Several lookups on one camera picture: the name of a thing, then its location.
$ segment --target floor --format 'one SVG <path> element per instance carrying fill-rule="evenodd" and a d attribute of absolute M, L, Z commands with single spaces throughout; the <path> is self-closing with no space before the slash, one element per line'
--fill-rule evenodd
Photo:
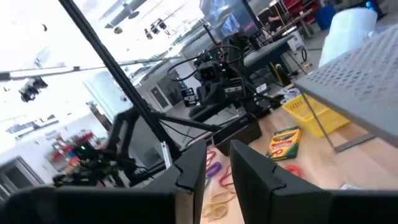
<path fill-rule="evenodd" d="M 377 23 L 376 30 L 383 30 L 386 27 L 388 27 L 388 25 L 395 24 L 397 21 L 398 21 L 398 1 L 390 1 L 389 13 Z M 308 67 L 308 69 L 306 70 L 307 73 L 310 73 L 318 68 L 319 60 L 320 60 L 321 53 L 322 53 L 318 49 L 322 48 L 323 41 L 325 40 L 325 37 L 328 35 L 328 30 L 321 31 L 316 24 L 312 24 L 312 29 L 314 30 L 315 35 L 311 39 L 304 40 L 305 46 L 307 49 L 307 53 L 308 53 L 307 63 L 312 64 L 312 66 Z M 299 63 L 303 61 L 300 51 L 292 52 L 292 55 L 295 57 L 296 61 L 298 61 Z M 285 57 L 286 61 L 289 63 L 292 70 L 300 71 L 298 65 L 288 55 L 285 55 L 284 57 Z M 276 91 L 279 91 L 279 89 L 280 89 L 280 87 L 278 87 L 274 84 L 271 84 L 270 86 L 271 86 L 271 92 L 270 92 L 271 94 L 273 94 Z M 187 119 L 189 111 L 190 111 L 190 108 L 186 108 L 183 105 L 183 103 L 179 103 L 178 105 L 174 106 L 171 110 L 169 110 L 167 112 L 167 114 L 171 115 L 171 116 L 176 116 L 179 118 Z M 215 115 L 214 117 L 210 118 L 206 122 L 206 124 L 220 124 L 223 121 L 230 119 L 235 114 L 236 114 L 236 110 L 233 107 L 228 108 L 228 109 L 220 112 L 218 115 Z M 198 136 L 204 132 L 199 129 L 189 128 L 189 127 L 182 126 L 182 125 L 175 124 L 175 123 L 168 123 L 168 124 L 171 127 L 180 131 L 181 133 L 189 135 L 191 137 Z M 186 143 L 188 143 L 189 140 L 191 140 L 190 137 L 182 136 L 181 134 L 175 132 L 174 130 L 172 130 L 169 127 L 165 126 L 165 129 L 170 134 L 170 136 L 177 143 L 181 144 L 182 146 L 185 146 Z"/>

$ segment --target monitor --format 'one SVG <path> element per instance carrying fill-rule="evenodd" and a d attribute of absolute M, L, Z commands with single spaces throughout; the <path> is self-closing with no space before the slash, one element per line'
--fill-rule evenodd
<path fill-rule="evenodd" d="M 201 0 L 200 9 L 221 41 L 239 31 L 252 37 L 260 27 L 245 0 Z"/>

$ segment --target yellow plastic basket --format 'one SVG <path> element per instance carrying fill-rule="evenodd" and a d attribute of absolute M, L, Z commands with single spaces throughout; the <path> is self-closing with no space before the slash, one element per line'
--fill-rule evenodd
<path fill-rule="evenodd" d="M 317 117 L 326 133 L 330 133 L 349 123 L 349 120 L 347 120 L 345 117 L 327 108 L 313 98 L 307 96 L 307 99 L 314 112 L 317 114 Z M 310 108 L 308 108 L 307 104 L 305 103 L 302 95 L 296 97 L 292 101 L 289 101 L 282 107 L 293 116 L 294 120 L 296 120 L 303 129 L 310 131 L 318 138 L 323 137 L 323 133 L 319 128 L 317 121 L 313 117 Z"/>

